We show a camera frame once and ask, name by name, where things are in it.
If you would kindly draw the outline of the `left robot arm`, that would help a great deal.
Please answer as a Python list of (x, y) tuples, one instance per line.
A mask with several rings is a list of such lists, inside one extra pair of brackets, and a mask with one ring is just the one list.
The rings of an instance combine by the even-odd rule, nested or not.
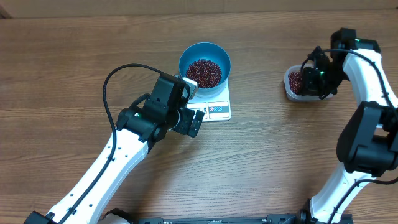
[(46, 215), (33, 211), (26, 223), (132, 223), (129, 214), (105, 207), (124, 179), (167, 131), (195, 137), (204, 112), (187, 108), (197, 82), (161, 74), (152, 93), (124, 108), (102, 153), (79, 182)]

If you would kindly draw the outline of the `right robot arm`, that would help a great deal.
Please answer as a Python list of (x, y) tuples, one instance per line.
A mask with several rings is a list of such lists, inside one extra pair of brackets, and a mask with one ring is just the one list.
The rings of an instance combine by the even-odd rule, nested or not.
[(312, 66), (301, 65), (297, 95), (324, 100), (348, 80), (358, 107), (338, 138), (338, 166), (295, 221), (352, 223), (344, 211), (365, 186), (397, 183), (397, 179), (379, 180), (397, 168), (397, 97), (383, 71), (378, 43), (358, 38), (354, 29), (333, 33), (330, 48), (315, 47), (306, 62)]

